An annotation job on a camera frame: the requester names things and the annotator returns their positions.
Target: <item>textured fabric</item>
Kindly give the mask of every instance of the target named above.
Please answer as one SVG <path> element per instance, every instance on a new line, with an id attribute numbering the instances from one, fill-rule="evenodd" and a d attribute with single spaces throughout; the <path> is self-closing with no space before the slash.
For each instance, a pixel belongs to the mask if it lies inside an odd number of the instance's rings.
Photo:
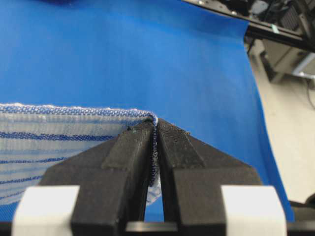
<path id="1" fill-rule="evenodd" d="M 25 188 L 36 185 L 50 166 L 145 119 L 156 127 L 157 117 L 146 111 L 0 104 L 0 205 L 19 201 Z M 154 139 L 153 180 L 158 173 L 156 128 Z M 156 188 L 158 179 L 150 188 L 154 196 Z M 154 198 L 148 196 L 150 204 Z"/>

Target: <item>striped towel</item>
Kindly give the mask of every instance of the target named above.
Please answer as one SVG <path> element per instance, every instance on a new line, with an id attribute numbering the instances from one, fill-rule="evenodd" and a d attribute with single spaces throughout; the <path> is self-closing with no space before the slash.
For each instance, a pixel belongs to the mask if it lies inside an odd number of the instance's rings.
<path id="1" fill-rule="evenodd" d="M 150 204 L 161 193 L 156 178 L 158 119 L 153 113 L 135 109 L 0 104 L 0 205 L 19 201 L 27 187 L 39 183 L 47 168 L 148 118 L 155 126 L 154 172 L 147 198 Z"/>

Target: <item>blue stripe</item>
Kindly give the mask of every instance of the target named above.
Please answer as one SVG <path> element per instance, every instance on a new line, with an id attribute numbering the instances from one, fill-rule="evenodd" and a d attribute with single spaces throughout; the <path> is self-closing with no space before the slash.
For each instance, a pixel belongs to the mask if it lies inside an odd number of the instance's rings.
<path id="1" fill-rule="evenodd" d="M 3 198 L 9 198 L 9 197 L 13 197 L 13 196 L 19 195 L 19 194 L 21 194 L 21 193 L 24 193 L 24 191 L 17 192 L 17 193 L 13 193 L 13 194 L 10 194 L 10 195 L 7 195 L 7 196 L 1 196 L 1 197 L 0 197 L 0 200 L 3 199 Z"/>
<path id="2" fill-rule="evenodd" d="M 106 141 L 112 139 L 114 136 L 102 135 L 64 135 L 64 134 L 40 134 L 26 132 L 0 132 L 0 138 L 3 139 L 32 139 L 32 140 L 49 140 L 49 141 Z"/>
<path id="3" fill-rule="evenodd" d="M 143 121 L 142 119 L 137 119 L 134 121 L 129 121 L 129 120 L 99 120 L 99 119 L 93 119 L 93 120 L 15 120 L 15 119 L 10 119 L 8 120 L 6 117 L 0 117 L 0 122 L 8 122 L 8 123 L 73 123 L 73 124 L 120 124 L 122 126 L 134 126 Z"/>
<path id="4" fill-rule="evenodd" d="M 0 155 L 50 155 L 83 152 L 86 149 L 56 149 L 56 150 L 0 150 Z"/>
<path id="5" fill-rule="evenodd" d="M 151 112 L 119 109 L 67 108 L 47 106 L 0 106 L 0 113 L 38 115 L 81 115 L 108 117 L 152 117 Z"/>
<path id="6" fill-rule="evenodd" d="M 48 163 L 55 161 L 64 161 L 67 159 L 68 157 L 48 158 L 42 160 L 0 160 L 0 164 Z"/>
<path id="7" fill-rule="evenodd" d="M 6 184 L 6 183 L 22 183 L 26 181 L 32 181 L 36 179 L 41 179 L 43 176 L 33 176 L 33 177 L 28 177 L 28 178 L 18 178 L 18 179 L 11 179 L 11 180 L 5 180 L 5 181 L 0 181 L 0 184 Z"/>
<path id="8" fill-rule="evenodd" d="M 44 171 L 44 170 L 47 170 L 48 168 L 49 166 L 41 167 L 41 168 L 23 168 L 23 169 L 18 169 L 18 170 L 0 171 L 0 175 L 11 175 L 11 174 L 17 174 L 17 173 Z"/>

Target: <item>blue fabric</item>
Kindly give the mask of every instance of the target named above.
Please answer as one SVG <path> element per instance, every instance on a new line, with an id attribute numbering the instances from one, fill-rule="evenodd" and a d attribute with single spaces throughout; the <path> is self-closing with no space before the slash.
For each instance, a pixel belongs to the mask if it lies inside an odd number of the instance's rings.
<path id="1" fill-rule="evenodd" d="M 2 0 L 0 103 L 152 111 L 254 166 L 293 220 L 247 26 L 179 0 Z"/>

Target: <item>black cable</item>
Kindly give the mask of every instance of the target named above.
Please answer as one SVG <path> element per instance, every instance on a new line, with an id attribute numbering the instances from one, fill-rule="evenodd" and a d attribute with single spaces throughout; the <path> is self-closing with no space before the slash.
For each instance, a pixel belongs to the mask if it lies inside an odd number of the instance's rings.
<path id="1" fill-rule="evenodd" d="M 312 108 L 315 110 L 315 105 L 312 102 L 311 96 L 310 96 L 310 85 L 311 85 L 311 80 L 309 81 L 306 80 L 307 99 L 309 100 L 309 103 L 312 106 Z"/>
<path id="2" fill-rule="evenodd" d="M 266 12 L 265 12 L 264 17 L 262 18 L 262 21 L 265 21 L 265 20 L 267 19 L 267 16 L 268 16 L 268 14 L 269 14 L 269 11 L 270 11 L 271 7 L 273 6 L 273 4 L 275 3 L 275 1 L 276 1 L 276 0 L 272 0 L 272 1 L 270 2 L 270 4 L 268 5 L 268 8 L 267 8 L 267 10 L 266 10 Z M 255 39 L 253 39 L 252 42 L 251 42 L 251 44 L 249 45 L 248 50 L 247 50 L 247 54 L 249 54 L 249 53 L 251 52 L 251 49 L 252 49 L 252 47 L 254 46 L 254 43 L 255 43 Z"/>

